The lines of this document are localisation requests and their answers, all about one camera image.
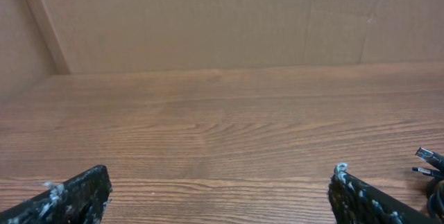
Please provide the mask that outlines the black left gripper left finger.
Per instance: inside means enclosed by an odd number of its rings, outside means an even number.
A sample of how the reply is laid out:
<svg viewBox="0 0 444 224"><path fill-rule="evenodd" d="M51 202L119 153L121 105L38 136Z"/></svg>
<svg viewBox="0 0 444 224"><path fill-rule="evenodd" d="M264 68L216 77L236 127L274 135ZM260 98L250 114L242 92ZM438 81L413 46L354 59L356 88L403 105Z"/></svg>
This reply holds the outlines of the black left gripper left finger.
<svg viewBox="0 0 444 224"><path fill-rule="evenodd" d="M2 224L97 224L112 192L107 167L94 166L1 212Z"/></svg>

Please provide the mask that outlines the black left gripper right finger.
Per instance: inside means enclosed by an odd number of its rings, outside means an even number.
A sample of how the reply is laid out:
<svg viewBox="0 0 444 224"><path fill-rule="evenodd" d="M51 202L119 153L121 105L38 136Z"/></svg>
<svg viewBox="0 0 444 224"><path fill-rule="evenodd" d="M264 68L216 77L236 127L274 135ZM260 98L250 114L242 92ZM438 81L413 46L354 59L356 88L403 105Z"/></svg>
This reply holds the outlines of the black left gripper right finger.
<svg viewBox="0 0 444 224"><path fill-rule="evenodd" d="M441 181L427 186L427 212L402 203L347 172L346 163L337 164L327 191L337 223L358 224L440 224Z"/></svg>

